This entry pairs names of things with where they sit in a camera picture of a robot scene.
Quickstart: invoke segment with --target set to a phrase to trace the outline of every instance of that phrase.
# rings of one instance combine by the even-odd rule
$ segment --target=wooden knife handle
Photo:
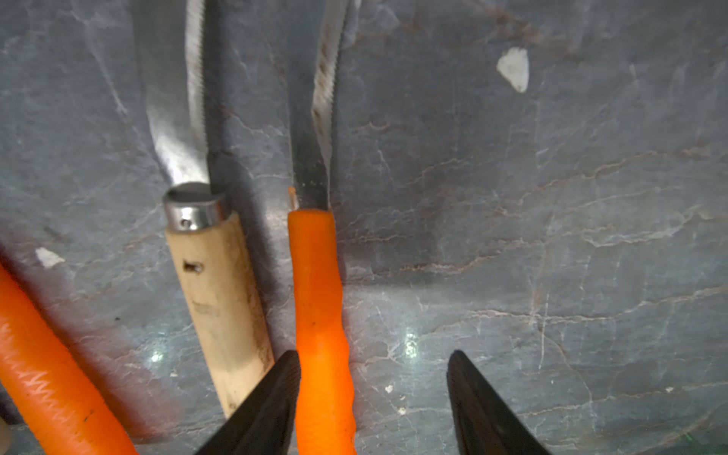
[[[341,323],[341,278],[331,212],[288,214],[296,350],[301,389],[296,406],[300,455],[355,455],[354,384]]]
[[[273,352],[240,217],[193,232],[167,229],[167,244],[225,417],[268,370]]]

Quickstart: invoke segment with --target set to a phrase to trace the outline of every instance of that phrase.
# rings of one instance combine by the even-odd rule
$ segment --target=gray marble surface
[[[285,3],[211,4],[213,180],[280,355]],[[0,245],[139,451],[186,454],[223,418],[162,235],[127,7],[2,2]],[[354,0],[332,199],[360,455],[457,452],[453,349],[554,454],[728,442],[727,20],[722,0]],[[511,47],[523,94],[496,71]],[[0,403],[11,454],[38,453]]]

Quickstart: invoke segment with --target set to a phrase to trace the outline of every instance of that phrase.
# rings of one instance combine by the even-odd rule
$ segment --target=knife handle
[[[167,244],[225,417],[273,365],[240,217],[199,231],[167,228]]]
[[[296,350],[301,390],[296,406],[300,455],[353,455],[356,422],[349,344],[341,324],[341,278],[333,215],[323,210],[288,214]]]
[[[44,453],[136,455],[99,391],[2,265],[0,381]],[[3,425],[0,453],[9,442]]]

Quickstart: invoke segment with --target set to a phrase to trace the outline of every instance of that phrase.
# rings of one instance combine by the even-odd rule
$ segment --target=serrated knife
[[[331,112],[347,0],[289,2],[288,110],[294,208],[288,214],[300,455],[353,455],[356,422],[349,344],[341,323],[336,229],[329,207]]]
[[[212,191],[203,109],[204,0],[137,0],[134,40],[166,237],[226,417],[273,363],[240,218]]]

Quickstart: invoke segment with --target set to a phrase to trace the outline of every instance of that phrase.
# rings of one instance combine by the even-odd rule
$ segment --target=orange knife handle
[[[341,278],[331,212],[288,214],[296,349],[301,391],[296,406],[300,455],[353,455],[356,422],[349,343],[341,324]]]
[[[0,381],[46,454],[137,453],[99,391],[2,266]]]

